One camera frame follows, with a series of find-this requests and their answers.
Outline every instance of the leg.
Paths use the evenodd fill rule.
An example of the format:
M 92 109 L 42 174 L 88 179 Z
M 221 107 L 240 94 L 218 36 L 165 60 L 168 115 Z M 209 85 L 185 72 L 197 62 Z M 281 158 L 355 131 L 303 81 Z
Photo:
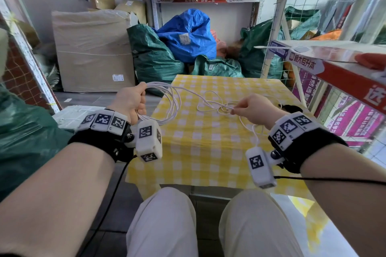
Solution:
M 126 235 L 127 257 L 198 257 L 196 213 L 190 199 L 166 187 L 144 201 Z
M 221 216 L 219 237 L 225 257 L 302 257 L 283 211 L 260 189 L 244 190 Z

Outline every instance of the person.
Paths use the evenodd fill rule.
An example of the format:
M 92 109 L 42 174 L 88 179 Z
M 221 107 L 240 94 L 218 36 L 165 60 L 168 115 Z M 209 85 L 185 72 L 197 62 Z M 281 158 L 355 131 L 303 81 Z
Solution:
M 146 114 L 146 84 L 121 89 L 108 107 Z M 232 114 L 271 129 L 286 115 L 267 98 L 243 98 Z M 113 159 L 97 147 L 71 143 L 0 203 L 0 255 L 75 256 L 104 197 Z M 386 181 L 386 170 L 342 144 L 327 145 L 301 165 L 303 177 Z M 386 256 L 386 187 L 306 181 L 312 195 L 359 256 Z M 198 256 L 195 211 L 189 198 L 163 188 L 139 207 L 127 233 L 127 256 Z M 260 189 L 244 190 L 226 206 L 219 225 L 226 257 L 303 256 L 277 203 Z

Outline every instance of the floor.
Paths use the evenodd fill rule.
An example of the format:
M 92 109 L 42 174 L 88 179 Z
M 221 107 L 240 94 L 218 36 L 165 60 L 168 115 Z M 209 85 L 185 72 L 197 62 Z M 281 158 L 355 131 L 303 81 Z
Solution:
M 69 105 L 90 105 L 106 107 L 115 97 L 115 94 L 76 94 L 76 93 L 56 93 L 56 97 L 65 108 Z M 156 108 L 160 98 L 147 95 L 147 113 L 151 114 Z M 113 177 L 110 181 L 104 200 L 99 208 L 94 223 L 87 234 L 84 243 L 94 233 L 99 224 L 112 192 L 118 182 L 118 177 L 124 167 L 124 163 L 117 163 Z M 180 191 L 189 194 L 190 186 L 174 185 Z M 219 187 L 195 187 L 195 193 L 213 194 L 226 197 L 226 194 L 234 193 L 228 188 Z M 354 250 L 347 243 L 345 238 L 340 234 L 332 222 L 325 227 L 320 240 L 321 244 L 315 253 L 311 253 L 307 245 L 306 224 L 304 217 L 297 211 L 289 198 L 285 195 L 272 195 L 281 206 L 287 218 L 289 219 L 295 236 L 302 248 L 305 257 L 354 257 L 357 256 Z M 114 197 L 109 213 L 105 218 L 101 230 L 88 246 L 82 257 L 124 257 L 126 256 L 125 235 L 131 221 L 142 203 L 141 195 L 134 184 L 126 183 L 122 180 L 118 186 L 118 191 Z M 201 257 L 204 256 L 223 256 L 220 242 L 218 240 L 218 224 L 221 213 L 225 207 L 224 203 L 208 202 L 193 200 L 196 208 L 197 217 L 197 238 L 198 249 Z

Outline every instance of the hand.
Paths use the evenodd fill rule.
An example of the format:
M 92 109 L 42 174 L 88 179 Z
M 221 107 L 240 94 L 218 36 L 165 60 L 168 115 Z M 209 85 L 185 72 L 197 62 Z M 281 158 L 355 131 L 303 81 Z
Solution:
M 287 114 L 275 107 L 266 97 L 258 94 L 251 94 L 241 99 L 230 113 L 246 117 L 251 123 L 264 125 L 269 130 L 278 119 Z
M 114 101 L 107 108 L 127 116 L 131 125 L 138 122 L 138 114 L 146 115 L 145 89 L 147 85 L 141 82 L 135 87 L 120 89 Z

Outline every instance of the yellow checkered tablecloth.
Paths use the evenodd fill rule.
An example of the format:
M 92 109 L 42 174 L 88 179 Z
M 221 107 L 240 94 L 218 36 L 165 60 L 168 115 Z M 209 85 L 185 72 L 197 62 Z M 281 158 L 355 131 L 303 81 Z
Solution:
M 296 105 L 304 109 L 300 101 L 276 79 L 177 75 L 172 85 L 201 96 L 205 91 L 213 90 L 224 103 L 256 93 L 267 96 L 274 104 L 278 100 L 282 105 Z M 246 150 L 256 144 L 253 133 L 242 126 L 238 116 L 220 115 L 217 111 L 200 112 L 196 108 L 202 102 L 198 96 L 185 90 L 179 90 L 179 93 L 182 106 L 177 117 L 161 126 L 162 159 L 147 163 L 140 158 L 133 159 L 128 166 L 126 181 L 137 185 L 143 199 L 159 190 L 159 184 L 255 188 L 245 158 Z M 213 93 L 207 93 L 205 98 L 219 101 Z M 165 118 L 169 107 L 169 101 L 164 96 L 152 117 Z M 304 114 L 314 118 L 308 110 Z M 247 124 L 248 120 L 244 118 L 243 122 Z M 257 127 L 256 131 L 261 132 L 261 127 Z M 273 149 L 267 136 L 259 135 L 259 139 L 264 150 Z M 278 166 L 273 169 L 276 176 L 299 176 Z M 304 181 L 300 180 L 278 179 L 276 187 L 265 191 L 314 200 Z M 309 245 L 315 247 L 327 216 L 313 201 L 291 200 L 305 216 Z

